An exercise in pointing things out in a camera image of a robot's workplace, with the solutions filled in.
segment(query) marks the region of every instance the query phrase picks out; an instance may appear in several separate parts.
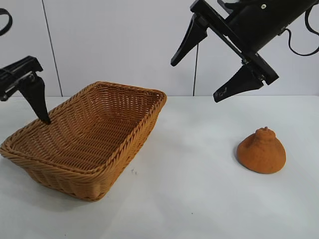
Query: wicker basket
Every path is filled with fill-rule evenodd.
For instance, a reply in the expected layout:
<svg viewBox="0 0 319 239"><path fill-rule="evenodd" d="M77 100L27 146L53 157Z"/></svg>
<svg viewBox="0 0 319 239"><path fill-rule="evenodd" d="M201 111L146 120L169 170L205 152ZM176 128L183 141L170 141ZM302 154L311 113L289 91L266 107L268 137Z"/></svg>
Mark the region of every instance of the wicker basket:
<svg viewBox="0 0 319 239"><path fill-rule="evenodd" d="M36 182L97 201L143 146L166 103L157 90L96 82L7 138L2 156Z"/></svg>

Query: robotic arm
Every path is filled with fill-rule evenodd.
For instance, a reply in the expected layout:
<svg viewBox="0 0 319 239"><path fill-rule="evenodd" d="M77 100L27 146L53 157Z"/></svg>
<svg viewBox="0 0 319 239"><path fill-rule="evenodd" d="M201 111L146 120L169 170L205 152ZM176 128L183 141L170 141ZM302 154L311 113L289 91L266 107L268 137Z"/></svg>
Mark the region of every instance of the robotic arm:
<svg viewBox="0 0 319 239"><path fill-rule="evenodd" d="M307 29L314 31L308 22L309 14L318 0L238 0L234 3L218 3L229 13L224 19L205 0L196 0L190 10L193 12L186 36L171 60L176 66L186 54L207 37L207 29L213 30L241 59L243 66L221 88L214 93L216 102L238 93L257 90L263 81L270 85L279 78L277 73L258 54L267 43L284 31L289 32L290 49L302 55L290 45L291 31L286 27L306 12Z"/></svg>
<svg viewBox="0 0 319 239"><path fill-rule="evenodd" d="M12 26L10 13L0 8L0 15L8 15L7 25L0 30L0 36ZM37 75L43 71L35 57L27 56L9 66L0 69L0 101L7 101L16 91L20 91L32 109L45 124L50 124L44 98L44 81Z"/></svg>

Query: black cable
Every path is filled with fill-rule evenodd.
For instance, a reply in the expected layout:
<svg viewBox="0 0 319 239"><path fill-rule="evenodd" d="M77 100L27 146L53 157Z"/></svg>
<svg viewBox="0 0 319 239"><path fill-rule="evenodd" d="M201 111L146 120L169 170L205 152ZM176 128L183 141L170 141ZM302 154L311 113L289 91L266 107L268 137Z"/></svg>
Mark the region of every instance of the black cable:
<svg viewBox="0 0 319 239"><path fill-rule="evenodd" d="M308 31L310 31L311 33L319 36L319 32L315 31L312 29L312 27L310 26L309 24L309 16L310 16L310 13L314 7L314 5L312 7L310 7L307 11L306 11L306 15L305 15L305 24L306 24L306 27L308 29ZM315 55L319 52L319 47L317 48L317 50L315 50L314 52L312 53L309 53L309 54L300 54L298 52L296 52L292 47L291 47L291 39L292 39L292 32L288 29L288 28L285 28L283 32L287 31L288 34L289 34L289 41L288 41L288 45L289 45L289 48L292 52L294 52L295 54L299 55L299 56L312 56L312 55Z"/></svg>
<svg viewBox="0 0 319 239"><path fill-rule="evenodd" d="M7 25L3 29L0 30L0 36L2 36L10 30L10 28L12 27L13 20L12 20L11 14L4 8L0 8L0 15L8 15L8 17L9 17L9 21L8 21Z"/></svg>

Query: basket rim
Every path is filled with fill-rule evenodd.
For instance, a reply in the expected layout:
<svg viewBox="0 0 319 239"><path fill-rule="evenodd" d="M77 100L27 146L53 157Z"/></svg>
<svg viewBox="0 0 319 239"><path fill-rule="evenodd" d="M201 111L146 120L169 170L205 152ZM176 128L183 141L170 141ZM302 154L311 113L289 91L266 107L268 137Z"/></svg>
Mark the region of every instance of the basket rim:
<svg viewBox="0 0 319 239"><path fill-rule="evenodd" d="M124 139L124 141L120 144L120 146L106 159L105 163L97 166L94 169L90 170L81 170L81 169L76 169L76 168L70 168L64 165L59 165L56 163L52 163L50 161L40 159L34 156L30 156L28 154L22 153L20 151L14 150L12 148L12 144L16 140L16 138L19 138L20 134L23 134L29 129L32 129L34 127L37 127L38 125L42 124L39 119L35 119L31 123L27 124L26 126L18 129L15 133L7 137L7 139L1 144L0 147L0 153L4 156L7 157L8 159L10 158L20 158L23 160L27 160L30 163L38 163L42 166L46 166L48 168L57 168L59 170L63 170L66 173L72 172L76 174L81 174L81 175L86 175L86 176L93 176L96 174L101 174L103 171L105 171L110 164L115 163L115 161L120 158L121 154L125 149L132 143L135 135L139 132L139 130L148 122L148 120L153 116L153 115L158 115L163 108L164 104L167 101L167 95L160 91L160 90L155 90L155 89L147 89L147 88L142 88L142 87L137 87L137 86L129 86L129 85L123 85L123 84L118 84L118 83L112 83L112 82L105 82L105 81L97 81L95 83L92 83L82 90L80 90L78 93L75 95L71 96L69 99L64 101L63 103L59 104L55 108L49 111L49 115L53 114L56 111L62 111L64 108L69 107L71 104L76 102L78 100L79 96L81 96L84 92L90 91L96 86L99 85L108 85L108 86L116 86L116 87L124 87L124 88L131 88L137 91L141 92L154 92L160 95L160 98L156 101L156 103L151 107L149 112L140 120L138 125L134 127L134 129L131 131L131 133Z"/></svg>

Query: orange object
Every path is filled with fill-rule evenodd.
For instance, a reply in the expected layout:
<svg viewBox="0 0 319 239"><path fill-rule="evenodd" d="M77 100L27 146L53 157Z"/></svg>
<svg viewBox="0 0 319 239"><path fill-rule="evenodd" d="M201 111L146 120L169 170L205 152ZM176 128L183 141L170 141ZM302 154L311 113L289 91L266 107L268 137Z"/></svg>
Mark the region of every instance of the orange object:
<svg viewBox="0 0 319 239"><path fill-rule="evenodd" d="M238 145L237 159L254 172L271 174L285 166L286 152L275 132L265 127L256 130Z"/></svg>
<svg viewBox="0 0 319 239"><path fill-rule="evenodd" d="M73 197L104 197L153 130L166 94L96 82L18 130L0 153L36 182Z"/></svg>

